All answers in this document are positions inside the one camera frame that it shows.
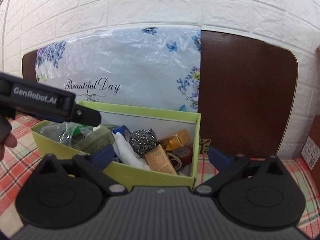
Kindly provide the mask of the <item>person's left hand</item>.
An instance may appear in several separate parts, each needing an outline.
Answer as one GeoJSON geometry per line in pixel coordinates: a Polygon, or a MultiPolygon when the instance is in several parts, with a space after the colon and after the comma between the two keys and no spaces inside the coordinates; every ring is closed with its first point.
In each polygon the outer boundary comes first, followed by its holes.
{"type": "Polygon", "coordinates": [[[4,141],[1,143],[0,146],[0,161],[3,160],[5,154],[5,147],[15,148],[17,146],[17,139],[16,137],[10,133],[4,141]]]}

